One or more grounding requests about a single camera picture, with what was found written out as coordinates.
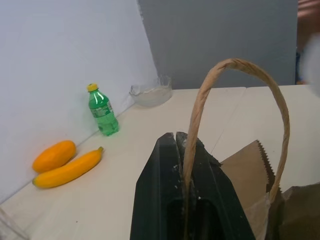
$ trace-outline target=twisted paper handle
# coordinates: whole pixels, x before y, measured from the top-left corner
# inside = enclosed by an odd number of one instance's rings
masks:
[[[209,95],[209,92],[213,84],[216,82],[219,75],[228,68],[240,70],[249,75],[256,76],[262,81],[264,81],[269,86],[273,94],[273,97],[276,101],[276,104],[278,105],[281,112],[283,127],[284,127],[284,134],[283,134],[280,162],[276,171],[273,186],[269,193],[269,199],[271,203],[275,200],[275,197],[279,188],[279,184],[280,184],[281,175],[285,168],[287,154],[288,154],[290,123],[289,123],[289,113],[288,113],[287,104],[277,83],[263,69],[261,69],[260,67],[258,67],[257,65],[251,62],[248,62],[242,59],[237,59],[237,58],[230,58],[230,59],[221,61],[217,65],[215,65],[205,77],[202,83],[202,86],[200,87],[199,92],[196,96],[196,100],[195,100],[192,114],[191,114],[188,137],[186,141],[186,148],[184,152],[184,164],[183,164],[183,178],[184,178],[185,187],[186,187],[186,210],[188,210],[188,205],[189,205],[189,188],[190,188],[192,168],[195,160],[196,141],[197,141],[200,120],[204,110],[205,102],[207,100],[207,97]]]

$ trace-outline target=orange squash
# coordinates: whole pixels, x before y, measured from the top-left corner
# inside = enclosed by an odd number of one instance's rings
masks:
[[[65,165],[76,154],[76,145],[71,140],[58,142],[44,150],[33,162],[37,173],[47,172]]]
[[[38,188],[47,189],[71,182],[95,167],[100,162],[103,151],[104,148],[101,146],[62,167],[41,173],[32,183]]]

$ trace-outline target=green plastic bottle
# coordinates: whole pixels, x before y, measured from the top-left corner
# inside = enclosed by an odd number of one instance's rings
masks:
[[[111,107],[109,98],[101,93],[98,85],[89,84],[87,87],[89,96],[89,108],[94,116],[100,132],[110,136],[119,131],[119,124]]]

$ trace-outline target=white table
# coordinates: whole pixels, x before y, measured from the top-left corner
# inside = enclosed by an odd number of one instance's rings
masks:
[[[289,110],[290,140],[280,187],[320,182],[320,98],[305,85],[281,86]],[[268,87],[251,87],[243,94],[228,126],[211,154],[219,161],[258,139],[275,172],[283,139],[280,111]]]
[[[210,92],[199,130],[209,152],[245,90]],[[96,133],[77,148],[82,155],[104,147],[99,165],[56,188],[37,189],[30,183],[1,207],[32,240],[128,240],[136,181],[160,136],[188,131],[197,92],[175,90],[168,102],[154,108],[132,106],[118,118],[119,133],[111,137]]]

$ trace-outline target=bottle label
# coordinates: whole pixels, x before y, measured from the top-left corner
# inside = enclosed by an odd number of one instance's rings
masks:
[[[95,118],[103,117],[109,113],[113,112],[110,101],[107,102],[106,106],[91,109],[91,113]]]

